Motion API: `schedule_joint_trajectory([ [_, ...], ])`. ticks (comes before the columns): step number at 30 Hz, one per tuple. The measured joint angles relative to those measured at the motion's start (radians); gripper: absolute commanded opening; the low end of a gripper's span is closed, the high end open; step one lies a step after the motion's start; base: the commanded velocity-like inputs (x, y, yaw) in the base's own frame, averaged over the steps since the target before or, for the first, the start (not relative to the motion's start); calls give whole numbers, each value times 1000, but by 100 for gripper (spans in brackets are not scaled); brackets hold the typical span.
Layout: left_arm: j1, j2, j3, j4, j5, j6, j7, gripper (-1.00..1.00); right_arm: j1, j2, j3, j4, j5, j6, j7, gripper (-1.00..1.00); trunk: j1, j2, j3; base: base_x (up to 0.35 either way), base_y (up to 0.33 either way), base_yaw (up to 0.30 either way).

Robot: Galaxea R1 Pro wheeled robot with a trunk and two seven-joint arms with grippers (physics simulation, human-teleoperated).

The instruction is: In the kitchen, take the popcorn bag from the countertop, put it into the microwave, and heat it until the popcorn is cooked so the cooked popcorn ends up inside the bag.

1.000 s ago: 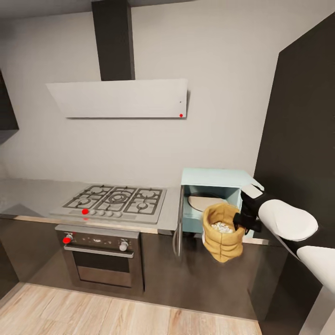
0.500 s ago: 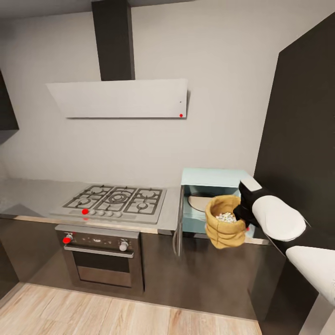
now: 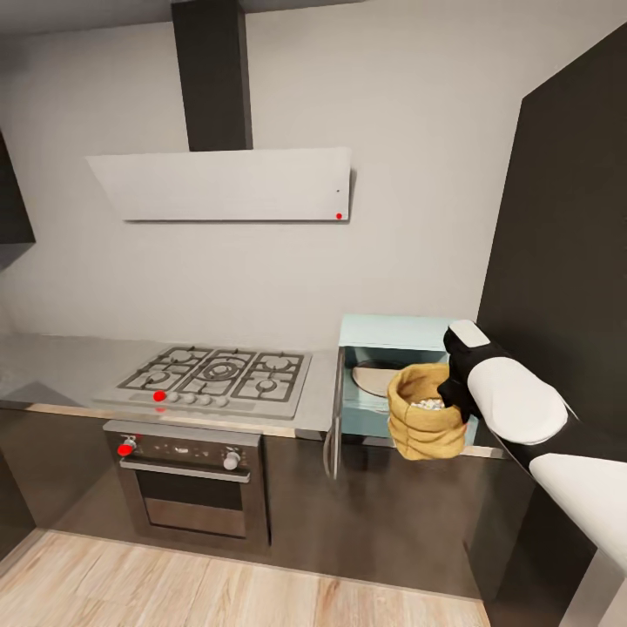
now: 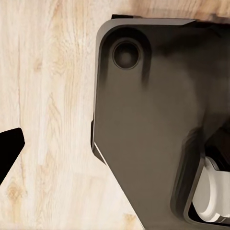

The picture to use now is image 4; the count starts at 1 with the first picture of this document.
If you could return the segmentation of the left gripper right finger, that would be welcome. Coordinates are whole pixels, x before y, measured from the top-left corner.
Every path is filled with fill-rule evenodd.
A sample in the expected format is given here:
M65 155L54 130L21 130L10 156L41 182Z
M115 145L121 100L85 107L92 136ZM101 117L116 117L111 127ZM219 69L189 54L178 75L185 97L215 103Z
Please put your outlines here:
M220 127L216 135L215 144L230 165L230 129Z

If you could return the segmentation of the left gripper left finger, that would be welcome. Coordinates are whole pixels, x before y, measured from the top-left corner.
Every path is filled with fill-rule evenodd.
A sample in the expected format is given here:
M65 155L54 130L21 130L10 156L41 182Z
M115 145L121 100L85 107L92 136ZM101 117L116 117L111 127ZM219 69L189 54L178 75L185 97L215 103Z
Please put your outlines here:
M0 185L25 146L20 127L0 133Z

